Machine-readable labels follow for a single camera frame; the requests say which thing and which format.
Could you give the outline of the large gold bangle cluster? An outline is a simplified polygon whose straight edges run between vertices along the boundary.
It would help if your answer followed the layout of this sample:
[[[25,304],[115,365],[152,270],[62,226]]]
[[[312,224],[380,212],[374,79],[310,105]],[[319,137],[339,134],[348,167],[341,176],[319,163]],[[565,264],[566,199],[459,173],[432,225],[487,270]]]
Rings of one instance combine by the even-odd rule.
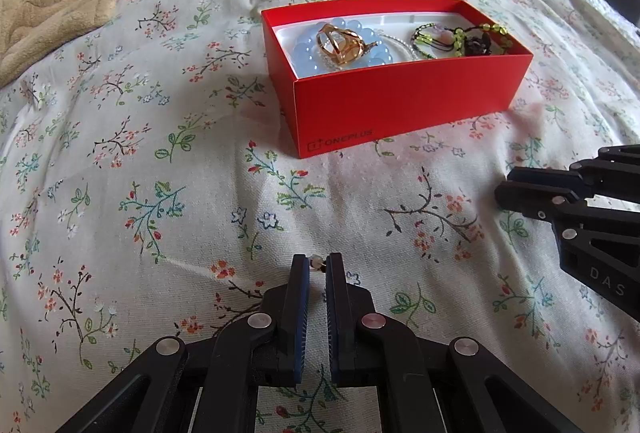
[[[367,55],[380,43],[366,43],[364,38],[351,29],[339,28],[325,23],[316,35],[320,55],[335,68],[344,68]]]

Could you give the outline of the red cardboard phone box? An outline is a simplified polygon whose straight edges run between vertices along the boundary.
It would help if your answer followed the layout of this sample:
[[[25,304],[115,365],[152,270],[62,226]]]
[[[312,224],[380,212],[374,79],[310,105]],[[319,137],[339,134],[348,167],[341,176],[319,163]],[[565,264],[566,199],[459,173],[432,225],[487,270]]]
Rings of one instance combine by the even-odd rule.
[[[409,61],[304,78],[292,52],[305,32],[335,18],[358,20],[398,38],[415,26],[476,26],[488,17],[464,0],[329,0],[262,12],[268,71],[297,156],[309,158],[421,128],[506,110],[533,61],[518,40],[488,56]]]

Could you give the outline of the floral bed sheet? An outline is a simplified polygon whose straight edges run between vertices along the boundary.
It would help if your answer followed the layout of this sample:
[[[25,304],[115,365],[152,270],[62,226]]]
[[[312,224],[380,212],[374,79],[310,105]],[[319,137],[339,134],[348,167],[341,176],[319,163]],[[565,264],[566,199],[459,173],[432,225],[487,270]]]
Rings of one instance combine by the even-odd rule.
[[[639,139],[639,34],[603,0],[466,0],[534,55],[508,111],[298,159],[262,11],[118,0],[1,93],[1,427],[52,432],[157,338],[255,312],[297,253],[417,335],[471,335],[587,432],[639,427],[639,326],[499,210],[518,165]]]

